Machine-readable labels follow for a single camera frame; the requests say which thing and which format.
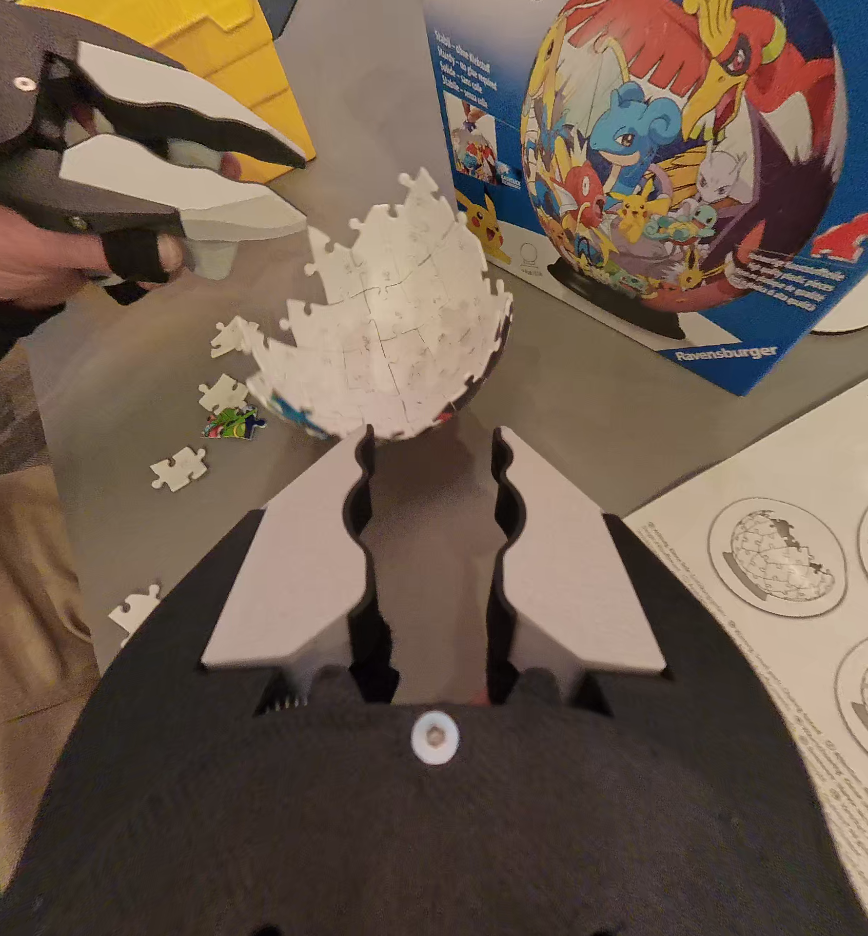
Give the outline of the yellow plastic bin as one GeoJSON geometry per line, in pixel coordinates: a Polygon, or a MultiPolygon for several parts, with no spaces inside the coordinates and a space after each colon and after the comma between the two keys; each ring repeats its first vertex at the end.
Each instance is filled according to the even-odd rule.
{"type": "Polygon", "coordinates": [[[180,62],[315,157],[308,128],[256,1],[22,1],[113,29],[180,62]]]}

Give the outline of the partly built puzzle ball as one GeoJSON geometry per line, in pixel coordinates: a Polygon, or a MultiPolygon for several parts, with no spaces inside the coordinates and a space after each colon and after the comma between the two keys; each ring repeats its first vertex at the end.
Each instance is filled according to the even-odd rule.
{"type": "Polygon", "coordinates": [[[303,271],[324,300],[286,300],[285,341],[245,326],[251,396],[314,437],[424,434],[468,404],[508,341],[513,293],[488,278],[465,214],[426,168],[398,182],[401,202],[350,220],[350,245],[307,227],[303,271]]]}

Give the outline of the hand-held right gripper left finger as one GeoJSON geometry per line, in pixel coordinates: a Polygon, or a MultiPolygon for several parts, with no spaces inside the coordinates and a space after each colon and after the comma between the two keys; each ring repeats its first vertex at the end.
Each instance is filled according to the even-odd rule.
{"type": "Polygon", "coordinates": [[[338,442],[271,498],[201,656],[207,669],[276,668],[306,699],[327,667],[347,671],[367,702],[399,685],[374,563],[371,426],[338,442]]]}

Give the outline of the white puzzle piece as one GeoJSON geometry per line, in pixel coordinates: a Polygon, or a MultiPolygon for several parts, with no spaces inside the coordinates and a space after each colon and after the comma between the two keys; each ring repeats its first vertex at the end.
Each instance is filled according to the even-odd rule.
{"type": "Polygon", "coordinates": [[[245,383],[225,372],[212,385],[200,384],[197,391],[198,404],[212,415],[245,404],[250,392],[245,383]]]}
{"type": "Polygon", "coordinates": [[[209,342],[209,356],[213,359],[239,352],[252,354],[253,346],[262,338],[260,325],[241,315],[235,315],[228,323],[216,323],[217,334],[209,342]]]}
{"type": "Polygon", "coordinates": [[[160,490],[165,487],[175,492],[206,474],[206,449],[184,447],[173,456],[152,463],[149,468],[155,476],[151,481],[152,488],[160,490]]]}
{"type": "Polygon", "coordinates": [[[158,582],[152,582],[147,586],[147,591],[130,593],[108,613],[108,618],[124,633],[119,644],[121,649],[126,647],[137,630],[158,607],[159,602],[160,585],[158,582]]]}

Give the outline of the white instruction leaflet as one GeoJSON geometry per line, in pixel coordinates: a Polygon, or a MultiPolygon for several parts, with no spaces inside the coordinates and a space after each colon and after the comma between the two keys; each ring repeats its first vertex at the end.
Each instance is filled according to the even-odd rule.
{"type": "Polygon", "coordinates": [[[766,685],[868,911],[868,378],[625,523],[766,685]]]}

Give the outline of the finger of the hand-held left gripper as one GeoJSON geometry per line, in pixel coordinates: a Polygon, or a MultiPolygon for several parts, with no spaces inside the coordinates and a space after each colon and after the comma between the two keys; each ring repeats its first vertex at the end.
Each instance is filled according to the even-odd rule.
{"type": "Polygon", "coordinates": [[[242,242],[277,240],[308,227],[303,213],[264,184],[172,164],[121,136],[102,134],[70,147],[59,176],[174,209],[184,231],[188,266],[209,280],[229,275],[242,242]]]}
{"type": "Polygon", "coordinates": [[[50,54],[66,64],[85,100],[122,139],[184,141],[174,166],[219,170],[222,153],[241,153],[293,169],[304,151],[226,92],[193,73],[88,41],[52,41],[50,54]]]}

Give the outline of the person's left hand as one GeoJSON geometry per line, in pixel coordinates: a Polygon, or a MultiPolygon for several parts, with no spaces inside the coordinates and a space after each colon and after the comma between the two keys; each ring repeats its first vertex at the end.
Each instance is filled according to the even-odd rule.
{"type": "Polygon", "coordinates": [[[37,228],[0,206],[0,302],[56,307],[112,273],[99,237],[37,228]]]}

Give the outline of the blue puzzle box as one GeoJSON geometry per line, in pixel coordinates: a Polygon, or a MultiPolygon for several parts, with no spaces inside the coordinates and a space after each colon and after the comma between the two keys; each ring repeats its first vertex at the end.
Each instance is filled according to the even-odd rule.
{"type": "Polygon", "coordinates": [[[868,1],[422,7],[498,267],[737,396],[868,273],[868,1]]]}

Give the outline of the colourful puzzle piece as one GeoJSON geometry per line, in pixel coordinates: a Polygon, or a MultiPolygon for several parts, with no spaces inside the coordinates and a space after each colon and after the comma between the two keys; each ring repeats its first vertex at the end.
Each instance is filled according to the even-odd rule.
{"type": "Polygon", "coordinates": [[[222,409],[218,415],[208,415],[203,436],[207,439],[235,438],[250,441],[265,426],[266,420],[259,415],[256,406],[229,407],[222,409]]]}

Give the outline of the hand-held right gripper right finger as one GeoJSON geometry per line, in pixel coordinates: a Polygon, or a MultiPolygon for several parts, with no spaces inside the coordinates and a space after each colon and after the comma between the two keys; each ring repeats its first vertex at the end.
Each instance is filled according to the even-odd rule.
{"type": "Polygon", "coordinates": [[[659,677],[667,662],[604,511],[523,441],[491,441],[503,534],[487,601],[487,697],[502,704],[527,671],[580,698],[591,674],[659,677]]]}

